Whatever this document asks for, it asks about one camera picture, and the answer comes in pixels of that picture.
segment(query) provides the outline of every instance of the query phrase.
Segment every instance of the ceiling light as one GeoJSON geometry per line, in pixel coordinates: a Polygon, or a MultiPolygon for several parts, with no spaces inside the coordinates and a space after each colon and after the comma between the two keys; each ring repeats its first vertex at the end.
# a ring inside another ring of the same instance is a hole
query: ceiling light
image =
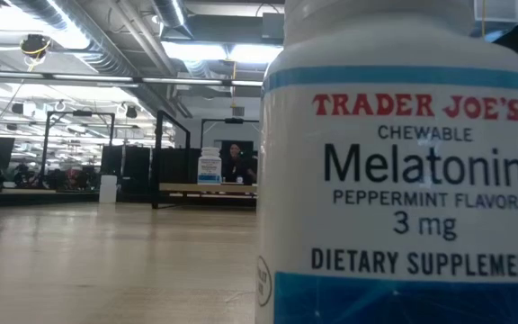
{"type": "Polygon", "coordinates": [[[44,21],[34,19],[18,7],[0,6],[0,31],[24,33],[45,33],[52,36],[53,40],[61,46],[69,49],[85,49],[90,41],[77,29],[77,26],[69,20],[69,17],[53,1],[49,2],[55,10],[64,17],[67,28],[61,31],[55,30],[44,21]]]}
{"type": "Polygon", "coordinates": [[[92,75],[53,75],[58,80],[80,80],[96,82],[133,82],[129,76],[92,76],[92,75]]]}
{"type": "Polygon", "coordinates": [[[97,86],[99,86],[99,87],[124,87],[124,88],[139,87],[138,84],[117,84],[117,83],[113,83],[113,82],[98,82],[97,86]]]}
{"type": "Polygon", "coordinates": [[[129,106],[127,108],[127,112],[125,113],[127,118],[136,119],[137,118],[137,108],[135,106],[129,106]]]}
{"type": "Polygon", "coordinates": [[[68,121],[63,116],[62,117],[58,117],[57,115],[52,115],[51,119],[53,121],[56,121],[56,125],[57,125],[57,122],[61,122],[61,123],[64,123],[64,124],[70,124],[71,123],[71,121],[68,121]]]}
{"type": "Polygon", "coordinates": [[[59,100],[58,103],[55,103],[55,107],[53,108],[53,110],[56,112],[65,111],[65,103],[63,102],[63,100],[59,100]]]}
{"type": "Polygon", "coordinates": [[[233,80],[233,81],[231,81],[231,84],[233,86],[254,86],[254,87],[258,87],[258,86],[262,86],[263,85],[263,81],[236,81],[236,80],[233,80]]]}
{"type": "Polygon", "coordinates": [[[96,130],[89,130],[89,131],[92,132],[95,135],[103,137],[104,139],[108,139],[109,138],[109,136],[107,136],[107,135],[105,135],[103,133],[100,133],[99,131],[96,131],[96,130]]]}
{"type": "Polygon", "coordinates": [[[68,125],[65,128],[68,131],[72,131],[72,132],[78,133],[78,134],[85,134],[87,132],[87,130],[83,126],[68,125]]]}
{"type": "MultiPolygon", "coordinates": [[[[101,123],[86,124],[85,126],[91,127],[91,128],[105,128],[105,127],[107,127],[107,125],[101,124],[101,123]]],[[[138,129],[139,128],[138,125],[114,125],[114,127],[116,129],[138,129]]]]}
{"type": "MultiPolygon", "coordinates": [[[[15,135],[15,134],[0,134],[0,139],[16,139],[16,140],[30,140],[30,141],[44,141],[44,136],[34,136],[34,135],[15,135]]],[[[169,140],[169,137],[165,134],[163,135],[164,140],[169,140]]],[[[109,139],[100,139],[100,138],[87,138],[87,137],[74,137],[74,136],[49,136],[49,140],[52,141],[65,141],[65,140],[77,140],[81,143],[86,144],[109,144],[109,139]]],[[[154,142],[155,139],[142,139],[142,143],[149,144],[154,142]]],[[[113,139],[113,145],[123,143],[123,139],[113,139]]]]}
{"type": "Polygon", "coordinates": [[[42,79],[45,78],[41,73],[32,73],[32,72],[7,72],[0,71],[0,77],[10,77],[13,79],[42,79]]]}
{"type": "Polygon", "coordinates": [[[229,59],[241,63],[271,63],[283,47],[270,45],[236,45],[229,54],[229,59]]]}
{"type": "Polygon", "coordinates": [[[31,153],[31,152],[21,152],[21,153],[12,153],[11,156],[12,157],[32,157],[32,158],[36,158],[37,154],[31,153]]]}
{"type": "Polygon", "coordinates": [[[193,44],[162,42],[165,52],[172,59],[182,60],[205,60],[205,59],[226,59],[227,52],[223,46],[218,44],[193,44]]]}
{"type": "Polygon", "coordinates": [[[14,103],[11,106],[12,113],[23,114],[23,103],[14,103]]]}
{"type": "Polygon", "coordinates": [[[144,77],[148,83],[161,83],[167,85],[186,85],[186,86],[222,86],[223,81],[211,79],[188,79],[188,78],[167,78],[167,77],[144,77]]]}

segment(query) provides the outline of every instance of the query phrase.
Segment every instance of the ceiling pipe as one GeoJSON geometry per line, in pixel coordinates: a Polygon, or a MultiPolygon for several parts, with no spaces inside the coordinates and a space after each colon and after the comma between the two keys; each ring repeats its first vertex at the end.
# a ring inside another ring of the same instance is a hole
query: ceiling pipe
{"type": "Polygon", "coordinates": [[[101,76],[74,75],[45,72],[0,71],[0,82],[23,82],[25,84],[67,84],[70,86],[140,86],[140,85],[182,85],[182,86],[242,86],[260,88],[263,81],[247,81],[232,79],[196,79],[182,77],[156,76],[101,76]]]}
{"type": "Polygon", "coordinates": [[[185,64],[185,68],[189,71],[189,74],[192,77],[196,78],[218,78],[211,74],[211,70],[209,69],[209,65],[205,61],[198,60],[185,60],[183,62],[185,64]]]}
{"type": "MultiPolygon", "coordinates": [[[[21,50],[22,48],[17,44],[3,44],[0,43],[0,51],[14,51],[21,50]]],[[[99,51],[92,51],[87,49],[46,49],[48,53],[66,54],[66,55],[98,55],[101,54],[99,51]]]]}
{"type": "Polygon", "coordinates": [[[187,27],[187,14],[183,0],[151,0],[159,21],[167,28],[194,39],[187,27]]]}
{"type": "Polygon", "coordinates": [[[171,71],[165,66],[165,63],[161,60],[160,57],[158,57],[155,52],[147,45],[145,42],[145,39],[139,35],[139,32],[137,29],[135,29],[135,26],[133,26],[133,23],[131,23],[130,19],[127,17],[127,15],[121,10],[119,5],[117,4],[116,0],[108,0],[107,1],[111,9],[119,16],[121,21],[123,22],[123,25],[127,28],[127,30],[131,33],[135,41],[139,44],[139,46],[145,51],[145,53],[149,56],[151,61],[155,63],[156,67],[159,69],[161,73],[164,75],[171,74],[171,71]]]}
{"type": "Polygon", "coordinates": [[[191,112],[189,112],[189,109],[187,109],[187,107],[181,102],[179,98],[175,98],[174,100],[177,107],[183,109],[187,113],[187,118],[193,118],[193,115],[191,114],[191,112]]]}
{"type": "Polygon", "coordinates": [[[155,50],[161,61],[169,69],[170,74],[172,76],[176,76],[177,71],[175,71],[173,61],[169,58],[169,56],[167,56],[167,53],[165,53],[165,49],[163,48],[163,45],[161,45],[161,41],[157,40],[153,36],[151,30],[145,25],[143,19],[141,19],[129,0],[120,0],[119,2],[123,11],[128,14],[129,18],[131,18],[131,20],[139,27],[143,33],[143,36],[147,39],[153,50],[155,50]]]}
{"type": "Polygon", "coordinates": [[[179,112],[184,118],[189,118],[187,113],[185,113],[183,110],[181,110],[181,108],[177,105],[177,103],[175,103],[173,100],[171,100],[169,103],[172,104],[173,107],[177,110],[177,112],[179,112]]]}
{"type": "MultiPolygon", "coordinates": [[[[58,32],[73,31],[75,34],[83,34],[89,41],[88,50],[101,54],[80,55],[88,66],[99,74],[111,76],[137,76],[139,72],[121,53],[121,51],[107,37],[97,23],[89,17],[87,12],[74,0],[5,0],[33,19],[47,23],[58,32]]],[[[125,89],[135,95],[145,106],[155,114],[160,108],[164,108],[173,116],[176,110],[159,96],[148,85],[139,85],[137,88],[125,89]]]]}

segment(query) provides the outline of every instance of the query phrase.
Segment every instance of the bottle label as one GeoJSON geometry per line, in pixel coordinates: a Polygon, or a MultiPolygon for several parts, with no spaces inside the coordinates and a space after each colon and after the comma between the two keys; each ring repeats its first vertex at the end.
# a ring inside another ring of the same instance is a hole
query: bottle label
{"type": "Polygon", "coordinates": [[[257,322],[518,323],[518,73],[304,67],[264,91],[257,322]]]}
{"type": "Polygon", "coordinates": [[[221,160],[200,158],[197,183],[200,185],[221,185],[221,160]]]}

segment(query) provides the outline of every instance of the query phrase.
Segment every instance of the black pillar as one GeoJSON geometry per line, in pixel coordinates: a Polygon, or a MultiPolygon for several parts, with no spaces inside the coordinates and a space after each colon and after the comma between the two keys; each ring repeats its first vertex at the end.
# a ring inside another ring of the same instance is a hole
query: black pillar
{"type": "Polygon", "coordinates": [[[47,146],[49,144],[49,129],[51,128],[51,115],[53,112],[47,112],[47,120],[45,121],[45,138],[43,139],[43,157],[41,158],[41,171],[38,187],[43,188],[43,178],[45,177],[45,164],[47,163],[47,146]]]}
{"type": "Polygon", "coordinates": [[[113,131],[115,130],[115,113],[109,114],[112,117],[112,128],[109,132],[109,146],[113,146],[113,131]]]}
{"type": "Polygon", "coordinates": [[[185,183],[189,184],[191,175],[191,163],[190,163],[190,152],[191,152],[191,132],[185,131],[185,183]]]}
{"type": "Polygon", "coordinates": [[[205,122],[207,122],[206,119],[201,120],[201,145],[199,146],[199,149],[203,149],[203,132],[205,131],[205,122]]]}
{"type": "Polygon", "coordinates": [[[164,112],[157,112],[155,126],[155,150],[151,159],[151,208],[159,207],[159,170],[161,168],[161,140],[163,138],[163,117],[164,112]]]}

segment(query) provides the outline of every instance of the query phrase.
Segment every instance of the exposed duct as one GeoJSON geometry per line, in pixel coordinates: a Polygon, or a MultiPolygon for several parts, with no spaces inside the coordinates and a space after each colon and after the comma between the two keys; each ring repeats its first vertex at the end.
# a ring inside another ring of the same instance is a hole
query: exposed duct
{"type": "MultiPolygon", "coordinates": [[[[33,19],[47,23],[58,32],[82,34],[89,40],[87,50],[98,54],[84,54],[78,57],[102,75],[137,76],[138,71],[123,56],[119,49],[105,35],[85,10],[75,0],[5,0],[30,15],[33,19]]],[[[160,107],[173,116],[176,111],[165,98],[160,97],[148,85],[125,89],[142,101],[155,114],[160,107]]]]}
{"type": "Polygon", "coordinates": [[[200,60],[185,60],[183,63],[185,63],[185,67],[187,68],[187,71],[189,71],[189,74],[192,77],[213,78],[213,75],[211,74],[211,70],[209,69],[207,62],[200,60]]]}
{"type": "Polygon", "coordinates": [[[169,29],[175,29],[181,34],[193,39],[187,27],[187,14],[183,0],[151,0],[159,21],[169,29]]]}

